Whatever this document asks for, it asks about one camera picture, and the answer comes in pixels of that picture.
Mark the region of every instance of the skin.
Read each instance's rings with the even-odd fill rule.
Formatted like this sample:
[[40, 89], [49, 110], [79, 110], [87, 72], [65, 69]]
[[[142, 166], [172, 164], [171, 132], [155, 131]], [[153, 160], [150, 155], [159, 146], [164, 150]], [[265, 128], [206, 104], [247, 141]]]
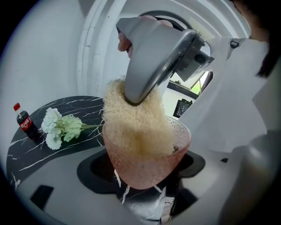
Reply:
[[[258, 41], [265, 41], [268, 42], [269, 40], [269, 34], [268, 32], [260, 27], [259, 25], [259, 19], [257, 16], [255, 16], [250, 10], [247, 9], [247, 6], [244, 5], [240, 0], [234, 0], [233, 1], [235, 8], [242, 14], [242, 16], [245, 17], [245, 19], [248, 21], [250, 28], [251, 28], [251, 36], [250, 38], [253, 40]], [[143, 16], [149, 19], [157, 20], [153, 16]], [[165, 24], [167, 26], [173, 27], [173, 25], [166, 20], [159, 20], [158, 22]], [[129, 58], [132, 57], [133, 53], [133, 46], [132, 43], [125, 37], [123, 33], [119, 34], [119, 44], [118, 44], [118, 50], [119, 51], [126, 51], [129, 49], [128, 56]]]

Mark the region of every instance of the pink bowl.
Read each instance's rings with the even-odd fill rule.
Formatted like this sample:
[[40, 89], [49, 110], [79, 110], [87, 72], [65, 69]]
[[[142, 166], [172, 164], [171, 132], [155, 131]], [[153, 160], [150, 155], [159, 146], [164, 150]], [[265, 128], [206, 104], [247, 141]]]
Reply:
[[143, 190], [151, 188], [164, 180], [177, 166], [185, 155], [190, 142], [190, 131], [181, 122], [167, 117], [175, 134], [174, 146], [179, 149], [167, 156], [139, 156], [124, 151], [114, 145], [106, 136], [106, 123], [103, 125], [102, 134], [109, 158], [118, 175], [129, 186]]

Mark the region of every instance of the person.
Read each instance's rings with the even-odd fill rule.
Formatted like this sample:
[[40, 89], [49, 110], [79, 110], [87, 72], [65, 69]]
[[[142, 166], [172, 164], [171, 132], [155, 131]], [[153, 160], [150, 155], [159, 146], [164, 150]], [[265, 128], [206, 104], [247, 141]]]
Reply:
[[[264, 1], [230, 1], [247, 20], [251, 36], [241, 39], [240, 46], [232, 51], [231, 37], [207, 41], [215, 60], [206, 71], [213, 71], [213, 80], [179, 119], [191, 131], [190, 150], [194, 152], [196, 149], [231, 152], [267, 132], [252, 99], [265, 85], [280, 56], [274, 23], [278, 14]], [[168, 21], [159, 22], [172, 27]], [[119, 39], [118, 49], [129, 49], [130, 58], [133, 53], [130, 40], [122, 33]]]

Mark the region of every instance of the human hand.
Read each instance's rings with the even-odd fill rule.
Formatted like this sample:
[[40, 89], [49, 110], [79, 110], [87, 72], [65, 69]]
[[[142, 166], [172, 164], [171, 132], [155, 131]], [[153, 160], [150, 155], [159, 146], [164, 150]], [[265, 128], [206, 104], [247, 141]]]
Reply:
[[[157, 20], [155, 17], [153, 16], [142, 16], [142, 17], [146, 17], [146, 18], [149, 18], [149, 19], [153, 19], [153, 20]], [[166, 25], [166, 26], [169, 26], [169, 27], [173, 27], [172, 23], [167, 21], [167, 20], [158, 20], [158, 22]], [[129, 49], [129, 52], [128, 52], [128, 56], [129, 58], [132, 57], [132, 53], [133, 53], [133, 46], [132, 46], [132, 43], [130, 42], [129, 39], [127, 39], [125, 37], [125, 35], [120, 32], [119, 33], [119, 44], [118, 44], [118, 50], [119, 51], [126, 51], [127, 49]]]

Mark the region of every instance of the gray plastic device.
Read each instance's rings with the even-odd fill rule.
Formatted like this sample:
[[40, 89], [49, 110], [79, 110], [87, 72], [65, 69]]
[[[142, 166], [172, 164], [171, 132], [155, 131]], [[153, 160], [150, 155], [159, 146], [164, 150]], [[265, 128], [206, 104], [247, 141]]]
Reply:
[[121, 18], [116, 27], [133, 45], [124, 93], [131, 105], [175, 72], [186, 81], [213, 60], [209, 45], [192, 29], [179, 31], [144, 17]]

